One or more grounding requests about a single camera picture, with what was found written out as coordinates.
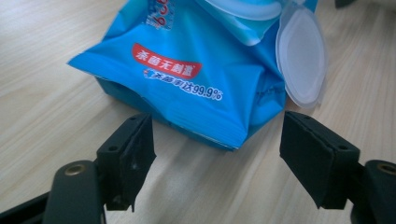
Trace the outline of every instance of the wet wipes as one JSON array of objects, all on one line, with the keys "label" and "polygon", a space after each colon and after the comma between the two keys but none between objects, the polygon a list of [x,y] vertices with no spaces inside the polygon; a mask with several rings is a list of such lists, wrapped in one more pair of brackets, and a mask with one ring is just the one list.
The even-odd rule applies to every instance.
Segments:
[{"label": "wet wipes", "polygon": [[231,2],[265,15],[228,1],[130,0],[103,41],[69,64],[180,132],[235,150],[284,107],[276,36],[286,4]]}]

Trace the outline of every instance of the wooden surface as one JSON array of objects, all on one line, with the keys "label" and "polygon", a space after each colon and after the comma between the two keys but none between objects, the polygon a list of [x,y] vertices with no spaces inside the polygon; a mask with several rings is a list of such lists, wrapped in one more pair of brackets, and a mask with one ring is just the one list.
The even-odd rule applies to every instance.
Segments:
[{"label": "wooden surface", "polygon": [[[0,3],[0,212],[50,189],[70,161],[99,146],[138,111],[105,95],[67,61],[98,43],[123,0]],[[396,13],[357,1],[318,6],[330,68],[322,106],[300,111],[361,149],[361,163],[396,162]],[[135,213],[108,223],[350,223],[318,210],[279,158],[283,113],[243,148],[220,151],[154,122],[158,158]]]}]

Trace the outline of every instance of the translucent flip lid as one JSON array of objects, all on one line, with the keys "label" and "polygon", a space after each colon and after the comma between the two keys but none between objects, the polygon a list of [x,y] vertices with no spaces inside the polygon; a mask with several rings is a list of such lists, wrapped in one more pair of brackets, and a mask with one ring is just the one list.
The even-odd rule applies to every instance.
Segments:
[{"label": "translucent flip lid", "polygon": [[305,7],[290,6],[282,13],[276,62],[294,103],[315,106],[327,73],[327,51],[316,17]]},{"label": "translucent flip lid", "polygon": [[282,6],[276,0],[206,0],[210,5],[239,18],[267,21],[279,16]]}]

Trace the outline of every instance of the plastic lid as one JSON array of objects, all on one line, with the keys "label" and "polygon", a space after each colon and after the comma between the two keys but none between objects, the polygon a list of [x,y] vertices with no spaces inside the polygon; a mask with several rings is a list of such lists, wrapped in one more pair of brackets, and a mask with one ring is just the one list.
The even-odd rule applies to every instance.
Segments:
[{"label": "plastic lid", "polygon": [[239,18],[267,21],[279,16],[282,6],[276,0],[206,0],[210,5]]},{"label": "plastic lid", "polygon": [[301,107],[314,107],[327,73],[327,51],[315,15],[291,6],[281,16],[276,62],[289,97]]}]

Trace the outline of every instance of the wet wipes package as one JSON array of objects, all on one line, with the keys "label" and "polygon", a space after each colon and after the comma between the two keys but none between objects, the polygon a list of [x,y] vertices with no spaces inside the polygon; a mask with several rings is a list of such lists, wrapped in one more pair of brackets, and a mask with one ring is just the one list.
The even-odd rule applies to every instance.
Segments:
[{"label": "wet wipes package", "polygon": [[287,5],[129,0],[103,41],[69,64],[180,132],[235,150],[284,108],[276,37]]}]

